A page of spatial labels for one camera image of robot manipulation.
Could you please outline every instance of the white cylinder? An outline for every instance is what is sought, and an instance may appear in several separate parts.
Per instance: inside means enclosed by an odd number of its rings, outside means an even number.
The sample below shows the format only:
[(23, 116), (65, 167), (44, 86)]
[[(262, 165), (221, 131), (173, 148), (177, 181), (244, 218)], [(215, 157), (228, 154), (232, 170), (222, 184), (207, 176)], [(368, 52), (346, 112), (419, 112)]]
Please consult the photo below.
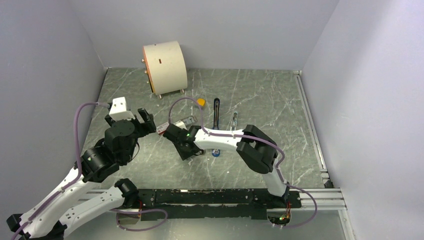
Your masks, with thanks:
[(187, 88), (187, 70), (177, 41), (143, 46), (151, 91), (161, 95)]

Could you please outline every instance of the yellow object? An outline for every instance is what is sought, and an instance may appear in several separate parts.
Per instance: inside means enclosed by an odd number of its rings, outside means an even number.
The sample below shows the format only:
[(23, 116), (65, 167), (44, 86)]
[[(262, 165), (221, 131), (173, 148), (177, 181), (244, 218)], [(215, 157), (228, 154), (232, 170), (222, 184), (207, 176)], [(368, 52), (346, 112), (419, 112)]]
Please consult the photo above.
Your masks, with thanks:
[(203, 108), (205, 106), (206, 101), (203, 98), (198, 98), (197, 103)]

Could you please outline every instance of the white drum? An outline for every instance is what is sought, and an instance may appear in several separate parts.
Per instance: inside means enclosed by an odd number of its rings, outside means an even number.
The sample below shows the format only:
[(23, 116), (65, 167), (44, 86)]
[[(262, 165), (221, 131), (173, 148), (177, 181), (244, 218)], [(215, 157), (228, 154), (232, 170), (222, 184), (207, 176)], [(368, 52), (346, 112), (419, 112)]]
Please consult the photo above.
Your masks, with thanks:
[(187, 88), (187, 70), (177, 41), (143, 46), (143, 63), (152, 93), (161, 94)]

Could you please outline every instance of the table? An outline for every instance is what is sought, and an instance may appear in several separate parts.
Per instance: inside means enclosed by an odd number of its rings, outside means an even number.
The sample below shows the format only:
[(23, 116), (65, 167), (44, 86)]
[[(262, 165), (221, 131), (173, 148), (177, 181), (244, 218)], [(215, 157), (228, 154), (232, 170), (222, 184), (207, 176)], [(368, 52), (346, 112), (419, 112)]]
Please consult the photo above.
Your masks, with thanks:
[[(281, 170), (288, 181), (302, 188), (323, 188), (302, 97), (291, 71), (250, 69), (188, 69), (185, 93), (172, 92), (159, 99), (151, 92), (144, 68), (109, 68), (99, 102), (126, 97), (131, 110), (145, 108), (157, 126), (168, 120), (170, 105), (183, 96), (203, 98), (205, 126), (213, 125), (213, 99), (220, 98), (220, 129), (229, 130), (234, 111), (237, 129), (247, 124), (259, 127), (285, 152)], [(108, 111), (96, 108), (83, 151), (101, 138), (109, 125)], [(189, 100), (178, 103), (172, 119), (177, 121), (200, 111)], [(251, 171), (236, 152), (221, 151), (182, 161), (174, 145), (156, 133), (138, 140), (138, 155), (127, 166), (109, 176), (100, 186), (108, 189), (121, 178), (129, 178), (141, 189), (265, 188), (262, 176)]]

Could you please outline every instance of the white 3d printed part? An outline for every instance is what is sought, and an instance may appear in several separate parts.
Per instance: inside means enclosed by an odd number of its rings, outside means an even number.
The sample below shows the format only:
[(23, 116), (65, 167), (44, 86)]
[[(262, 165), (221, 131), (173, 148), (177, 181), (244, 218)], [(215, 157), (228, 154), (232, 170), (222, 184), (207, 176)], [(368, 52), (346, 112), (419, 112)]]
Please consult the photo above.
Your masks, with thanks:
[(143, 63), (152, 93), (161, 94), (187, 88), (187, 70), (177, 41), (143, 46)]

